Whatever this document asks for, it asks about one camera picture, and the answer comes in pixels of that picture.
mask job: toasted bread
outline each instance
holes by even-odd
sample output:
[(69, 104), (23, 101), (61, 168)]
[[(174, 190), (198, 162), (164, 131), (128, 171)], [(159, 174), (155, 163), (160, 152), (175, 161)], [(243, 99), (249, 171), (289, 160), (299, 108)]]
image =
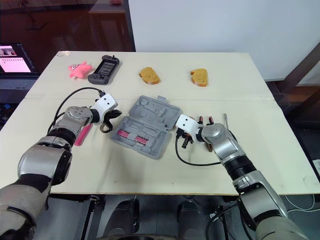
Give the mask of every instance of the toasted bread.
[(160, 79), (156, 72), (151, 67), (145, 67), (139, 73), (139, 76), (142, 77), (143, 81), (146, 84), (157, 84), (160, 82)]
[(207, 70), (204, 68), (198, 68), (190, 72), (191, 81), (193, 84), (199, 87), (205, 87), (208, 85), (208, 73)]

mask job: open plastic case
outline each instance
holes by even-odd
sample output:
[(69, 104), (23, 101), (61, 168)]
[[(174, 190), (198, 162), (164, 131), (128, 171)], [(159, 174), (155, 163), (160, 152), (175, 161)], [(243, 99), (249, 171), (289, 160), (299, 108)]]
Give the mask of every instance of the open plastic case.
[(157, 100), (140, 96), (123, 118), (111, 139), (149, 158), (158, 159), (166, 147), (171, 130), (181, 113), (179, 107), (158, 96)]

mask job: black strap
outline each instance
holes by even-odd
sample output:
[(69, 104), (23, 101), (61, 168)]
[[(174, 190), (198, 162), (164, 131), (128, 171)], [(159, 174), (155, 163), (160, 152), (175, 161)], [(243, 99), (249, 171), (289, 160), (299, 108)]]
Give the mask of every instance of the black strap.
[(24, 218), (28, 221), (28, 223), (32, 226), (35, 226), (36, 223), (34, 222), (34, 220), (32, 219), (32, 217), (30, 216), (29, 213), (27, 213), (26, 211), (20, 209), (20, 208), (17, 208), (17, 207), (14, 207), (14, 206), (8, 206), (7, 208), (8, 211), (12, 211), (12, 212), (15, 212), (17, 214), (20, 214), (22, 216), (24, 216)]

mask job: pink plush toy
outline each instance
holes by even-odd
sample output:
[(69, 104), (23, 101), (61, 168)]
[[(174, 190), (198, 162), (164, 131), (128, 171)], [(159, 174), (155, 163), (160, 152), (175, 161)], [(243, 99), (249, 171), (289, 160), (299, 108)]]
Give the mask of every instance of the pink plush toy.
[(74, 64), (71, 66), (68, 66), (68, 69), (71, 71), (70, 78), (73, 76), (83, 79), (92, 70), (91, 65), (87, 65), (87, 61), (84, 61), (81, 64)]

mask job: wire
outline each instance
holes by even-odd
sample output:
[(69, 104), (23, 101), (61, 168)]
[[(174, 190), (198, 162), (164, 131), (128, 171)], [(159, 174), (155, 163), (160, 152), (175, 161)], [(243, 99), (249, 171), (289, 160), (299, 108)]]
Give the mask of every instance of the wire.
[(288, 200), (288, 202), (292, 205), (292, 206), (294, 206), (294, 207), (296, 207), (297, 209), (299, 209), (299, 210), (303, 210), (303, 211), (308, 211), (308, 210), (311, 210), (314, 206), (315, 206), (315, 195), (314, 194), (312, 194), (312, 198), (313, 198), (313, 200), (312, 200), (312, 205), (311, 205), (311, 207), (309, 207), (309, 208), (301, 208), (301, 207), (298, 207), (297, 205), (295, 205), (295, 204), (293, 204), (290, 200), (289, 200), (289, 198), (287, 197), (287, 195), (284, 195), (285, 196), (285, 198)]
[(179, 153), (178, 153), (178, 137), (175, 138), (175, 154), (178, 157), (178, 159), (183, 162), (184, 164), (188, 164), (191, 166), (200, 166), (200, 167), (205, 167), (205, 166), (212, 166), (212, 165), (217, 165), (217, 164), (221, 164), (221, 162), (213, 162), (213, 163), (207, 163), (207, 164), (195, 164), (195, 163), (191, 163), (191, 162), (187, 162), (185, 160), (183, 160)]
[(75, 93), (77, 93), (77, 92), (80, 92), (80, 91), (82, 91), (82, 90), (86, 90), (86, 89), (96, 90), (96, 91), (99, 92), (99, 94), (104, 93), (102, 90), (100, 90), (100, 89), (98, 89), (98, 88), (95, 88), (95, 87), (91, 87), (91, 86), (82, 87), (82, 88), (79, 88), (79, 89), (73, 91), (72, 93), (70, 93), (70, 94), (62, 101), (62, 103), (60, 104), (60, 106), (59, 106), (58, 109), (56, 110), (56, 113), (55, 113), (54, 118), (53, 118), (52, 126), (54, 126), (54, 125), (56, 124), (56, 121), (57, 121), (57, 119), (58, 119), (59, 112), (60, 112), (62, 106), (65, 104), (65, 102), (66, 102), (73, 94), (75, 94)]
[(249, 232), (248, 232), (248, 229), (247, 229), (246, 224), (245, 224), (244, 217), (242, 216), (241, 213), (240, 213), (240, 218), (241, 218), (241, 224), (242, 224), (243, 230), (245, 232), (245, 235), (247, 236), (247, 238), (249, 240), (253, 240), (252, 237), (250, 236)]
[(212, 219), (210, 219), (208, 221), (208, 223), (206, 224), (206, 227), (205, 227), (205, 239), (206, 240), (210, 240), (210, 237), (209, 237), (209, 229), (210, 229), (210, 226), (211, 224), (218, 218), (220, 218), (223, 214), (225, 214), (227, 211), (231, 210), (232, 208), (234, 208), (235, 206), (237, 206), (238, 204), (235, 203), (233, 205), (231, 205), (230, 207), (227, 207), (225, 210), (222, 210), (221, 212), (219, 212), (217, 215), (215, 215)]
[(291, 212), (305, 212), (305, 213), (313, 213), (313, 212), (317, 212), (317, 211), (320, 211), (320, 208), (316, 208), (316, 209), (313, 209), (313, 210), (302, 210), (302, 209), (291, 209), (288, 211), (288, 213), (291, 213)]
[(227, 224), (226, 222), (224, 222), (220, 217), (219, 217), (220, 221), (222, 222), (223, 224), (223, 228), (228, 232), (229, 236), (233, 239), (233, 240), (236, 240), (236, 238), (230, 233), (230, 231), (228, 230), (227, 228)]
[[(58, 119), (59, 119), (62, 115), (64, 115), (64, 114), (65, 114), (65, 111), (64, 111), (63, 113), (60, 113), (60, 114), (57, 116), (56, 120), (58, 120)], [(52, 121), (52, 123), (50, 124), (50, 126), (49, 126), (49, 128), (48, 128), (47, 134), (49, 134), (49, 132), (50, 132), (51, 128), (54, 126), (54, 124), (55, 124), (55, 121)]]
[(186, 195), (182, 195), (185, 199), (193, 199), (195, 196), (191, 195), (191, 196), (186, 196)]

